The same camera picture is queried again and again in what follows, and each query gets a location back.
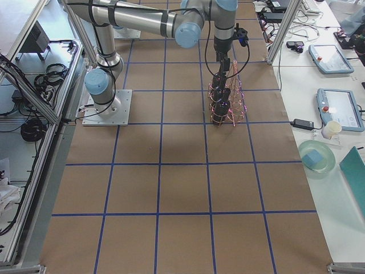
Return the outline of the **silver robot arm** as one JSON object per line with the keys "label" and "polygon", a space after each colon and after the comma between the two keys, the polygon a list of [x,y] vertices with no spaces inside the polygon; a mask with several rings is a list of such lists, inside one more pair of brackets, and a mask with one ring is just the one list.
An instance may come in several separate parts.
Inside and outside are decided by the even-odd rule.
{"label": "silver robot arm", "polygon": [[214,23],[214,50],[219,71],[213,75],[213,87],[223,88],[228,79],[228,52],[233,41],[247,45],[247,32],[236,22],[237,1],[181,1],[178,9],[157,9],[127,1],[66,1],[65,5],[78,18],[93,27],[98,65],[121,67],[113,39],[116,34],[126,39],[129,34],[150,33],[172,38],[185,49],[201,38],[205,24]]}

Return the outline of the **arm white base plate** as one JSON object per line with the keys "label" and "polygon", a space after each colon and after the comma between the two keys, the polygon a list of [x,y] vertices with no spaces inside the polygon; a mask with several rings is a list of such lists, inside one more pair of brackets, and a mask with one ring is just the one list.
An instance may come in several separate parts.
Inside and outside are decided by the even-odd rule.
{"label": "arm white base plate", "polygon": [[94,106],[94,100],[91,95],[88,96],[87,107],[84,112],[82,125],[84,126],[127,126],[129,122],[129,111],[132,101],[132,90],[116,90],[116,95],[111,106],[104,112],[98,114],[102,110],[100,105]]}
{"label": "arm white base plate", "polygon": [[134,30],[126,27],[113,27],[113,35],[115,39],[129,40],[140,39],[141,31]]}

